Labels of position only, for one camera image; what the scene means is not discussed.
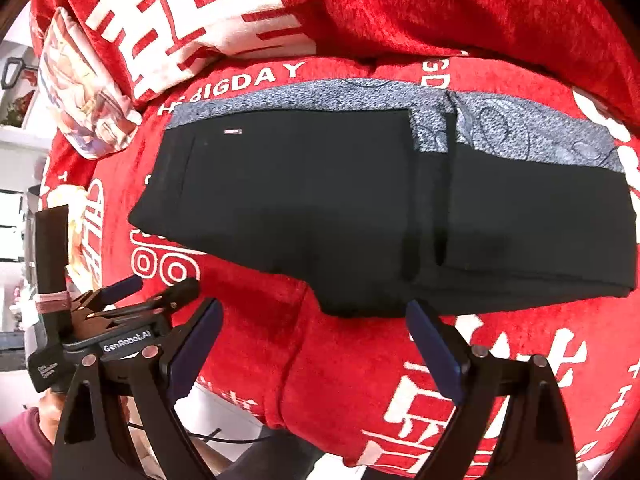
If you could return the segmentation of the maroon sleeved left forearm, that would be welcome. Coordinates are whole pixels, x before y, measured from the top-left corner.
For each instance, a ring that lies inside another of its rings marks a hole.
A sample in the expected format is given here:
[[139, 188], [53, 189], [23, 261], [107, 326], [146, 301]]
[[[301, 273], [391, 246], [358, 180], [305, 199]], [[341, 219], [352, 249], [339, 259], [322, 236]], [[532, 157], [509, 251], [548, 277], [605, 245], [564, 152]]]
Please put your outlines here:
[[14, 479], [50, 479], [52, 452], [38, 408], [22, 411], [1, 426], [1, 469]]

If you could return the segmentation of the person's left hand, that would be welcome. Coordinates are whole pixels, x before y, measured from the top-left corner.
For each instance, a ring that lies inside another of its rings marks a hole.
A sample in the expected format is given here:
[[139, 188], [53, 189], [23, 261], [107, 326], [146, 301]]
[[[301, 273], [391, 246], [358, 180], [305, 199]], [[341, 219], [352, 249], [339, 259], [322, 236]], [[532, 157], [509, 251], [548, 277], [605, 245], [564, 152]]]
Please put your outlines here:
[[39, 400], [39, 428], [51, 444], [55, 444], [65, 400], [64, 393], [54, 392], [52, 389], [46, 390]]

